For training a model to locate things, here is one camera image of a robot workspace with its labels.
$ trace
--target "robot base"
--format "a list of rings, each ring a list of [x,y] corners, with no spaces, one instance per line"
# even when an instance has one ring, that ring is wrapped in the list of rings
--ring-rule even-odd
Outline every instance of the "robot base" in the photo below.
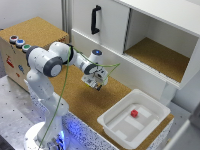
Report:
[[[36,144],[37,140],[35,140],[35,137],[37,136],[38,132],[40,131],[43,125],[44,125],[44,122],[35,124],[26,132],[25,137],[24,137],[24,150],[49,150],[49,148],[39,149],[39,146]],[[70,143],[70,139],[68,137],[65,137],[66,149],[69,143]]]

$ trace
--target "door handle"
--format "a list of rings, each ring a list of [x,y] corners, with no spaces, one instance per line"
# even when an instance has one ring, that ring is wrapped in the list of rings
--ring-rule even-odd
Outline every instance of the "door handle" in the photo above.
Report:
[[[101,10],[101,7],[96,5],[96,8],[94,8],[92,10],[92,24],[91,24],[91,31],[92,31],[92,34],[96,34],[98,33],[100,30],[98,28],[96,28],[96,12]]]

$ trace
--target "brown box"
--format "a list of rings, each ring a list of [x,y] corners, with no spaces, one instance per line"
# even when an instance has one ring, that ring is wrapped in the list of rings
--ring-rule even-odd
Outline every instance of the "brown box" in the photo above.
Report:
[[[28,91],[24,79],[30,68],[27,66],[26,54],[10,44],[9,38],[12,35],[25,40],[26,44],[36,45],[46,50],[55,41],[68,43],[69,35],[39,17],[0,31],[0,50],[5,71],[10,78]]]

